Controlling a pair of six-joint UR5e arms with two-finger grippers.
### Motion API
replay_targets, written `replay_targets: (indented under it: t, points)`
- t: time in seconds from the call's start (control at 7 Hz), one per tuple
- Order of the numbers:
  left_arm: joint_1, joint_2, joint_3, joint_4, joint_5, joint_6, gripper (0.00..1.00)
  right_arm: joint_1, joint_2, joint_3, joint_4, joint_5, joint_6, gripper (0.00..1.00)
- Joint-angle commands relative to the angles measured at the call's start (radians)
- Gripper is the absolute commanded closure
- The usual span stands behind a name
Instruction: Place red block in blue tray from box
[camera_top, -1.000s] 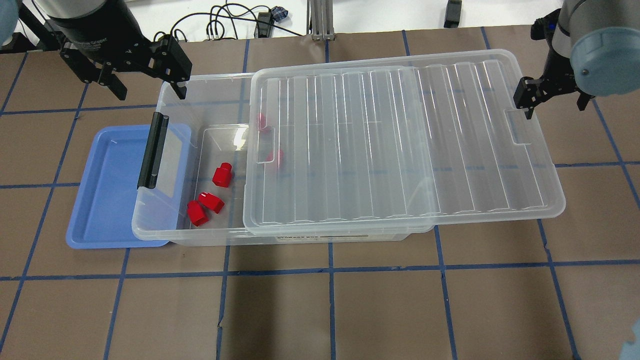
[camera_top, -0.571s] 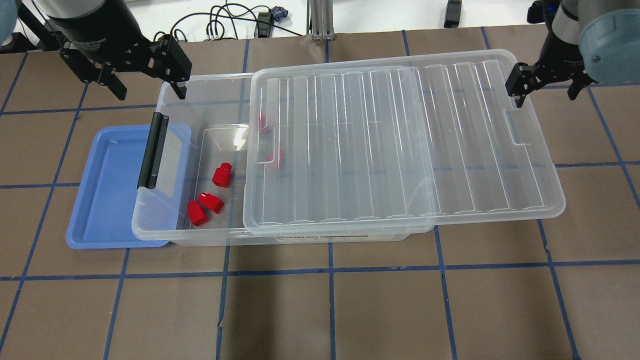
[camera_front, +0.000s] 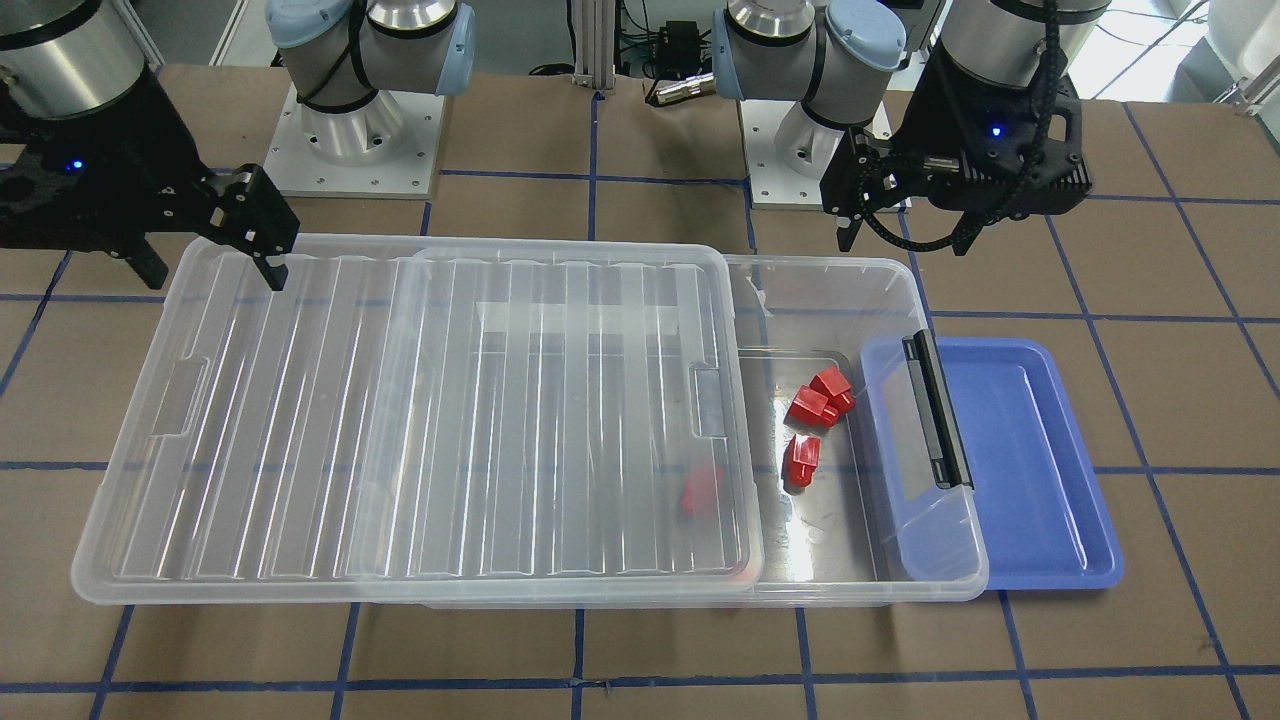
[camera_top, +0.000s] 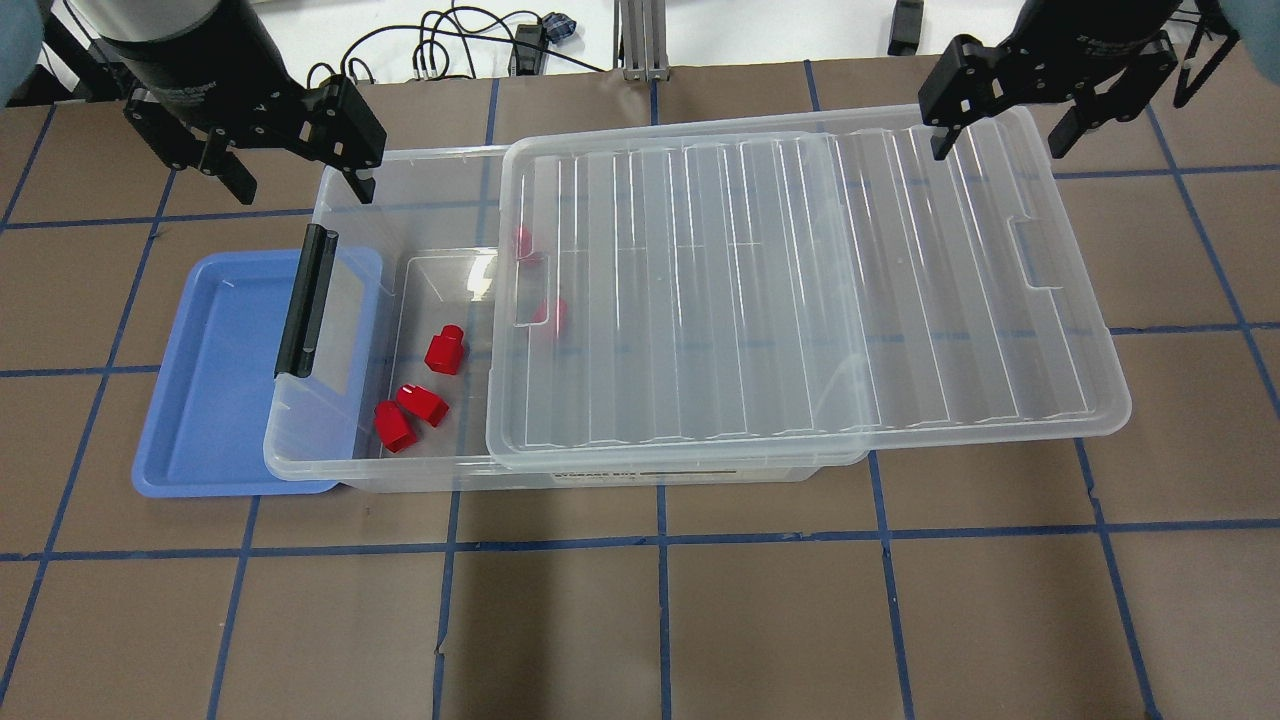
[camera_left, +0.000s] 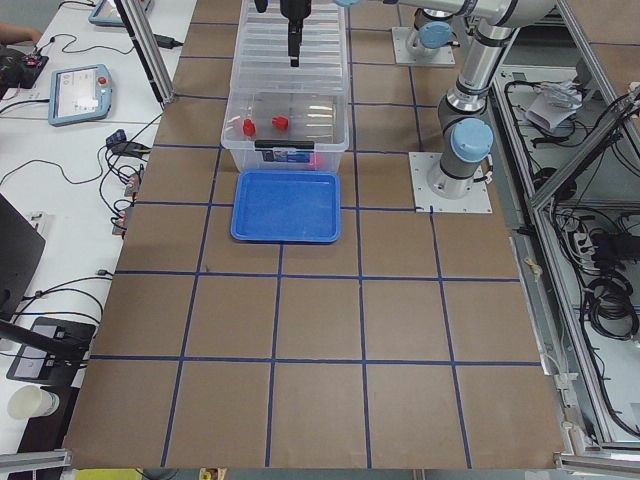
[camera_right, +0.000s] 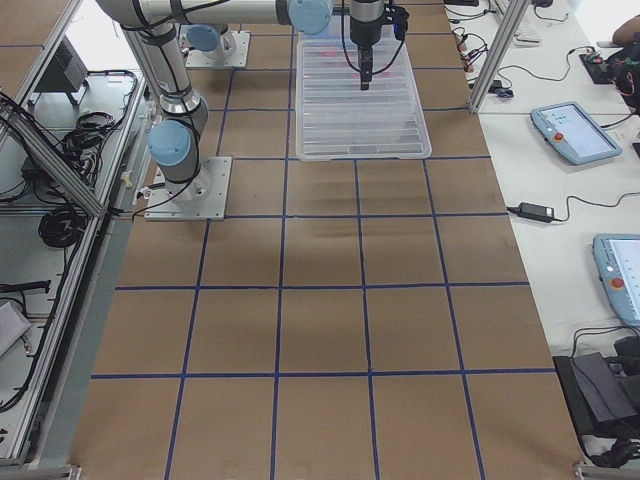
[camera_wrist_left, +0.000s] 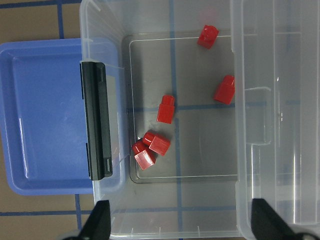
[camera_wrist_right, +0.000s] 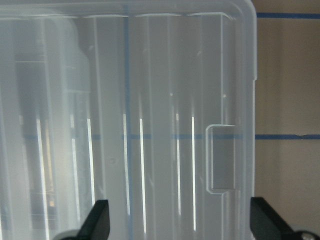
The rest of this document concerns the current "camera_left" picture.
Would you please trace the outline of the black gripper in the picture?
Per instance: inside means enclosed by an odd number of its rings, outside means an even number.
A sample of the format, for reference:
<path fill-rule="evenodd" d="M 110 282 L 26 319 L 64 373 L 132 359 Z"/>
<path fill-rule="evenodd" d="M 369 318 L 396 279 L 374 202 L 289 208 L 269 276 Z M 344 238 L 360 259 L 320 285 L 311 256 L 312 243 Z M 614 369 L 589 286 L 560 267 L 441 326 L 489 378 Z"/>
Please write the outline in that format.
<path fill-rule="evenodd" d="M 268 0 L 254 0 L 259 13 L 264 13 L 268 7 Z M 290 66 L 299 66 L 300 46 L 302 42 L 303 21 L 311 14 L 311 0 L 280 0 L 280 13 L 290 20 L 288 22 L 288 55 Z"/>

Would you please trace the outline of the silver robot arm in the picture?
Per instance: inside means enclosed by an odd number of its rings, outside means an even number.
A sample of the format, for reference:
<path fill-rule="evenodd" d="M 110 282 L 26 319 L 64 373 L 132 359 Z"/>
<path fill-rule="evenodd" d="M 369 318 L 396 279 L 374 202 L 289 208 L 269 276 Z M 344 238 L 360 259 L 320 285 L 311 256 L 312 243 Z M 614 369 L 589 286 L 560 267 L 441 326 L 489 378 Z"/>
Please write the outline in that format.
<path fill-rule="evenodd" d="M 479 118 L 486 96 L 517 30 L 541 20 L 552 1 L 411 1 L 413 7 L 452 16 L 477 17 L 473 38 L 455 85 L 438 106 L 444 149 L 427 174 L 431 190 L 448 199 L 464 197 L 479 164 L 489 155 L 494 134 Z"/>
<path fill-rule="evenodd" d="M 286 45 L 290 65 L 299 66 L 304 20 L 311 14 L 310 1 L 279 1 L 279 13 L 287 21 Z M 403 66 L 452 68 L 456 41 L 449 12 L 417 8 L 410 27 L 393 27 L 395 63 Z"/>

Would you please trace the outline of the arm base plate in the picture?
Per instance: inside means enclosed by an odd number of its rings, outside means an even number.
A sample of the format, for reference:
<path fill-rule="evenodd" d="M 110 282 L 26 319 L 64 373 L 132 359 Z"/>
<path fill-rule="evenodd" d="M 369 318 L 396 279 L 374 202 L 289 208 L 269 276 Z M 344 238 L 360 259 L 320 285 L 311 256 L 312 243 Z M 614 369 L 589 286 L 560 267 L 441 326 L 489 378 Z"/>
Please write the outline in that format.
<path fill-rule="evenodd" d="M 432 22 L 420 28 L 393 27 L 391 35 L 398 65 L 442 68 L 455 65 L 449 45 L 452 29 L 445 22 Z"/>
<path fill-rule="evenodd" d="M 418 213 L 491 214 L 488 193 L 491 172 L 479 164 L 474 175 L 458 180 L 447 176 L 439 152 L 410 152 L 414 209 Z"/>

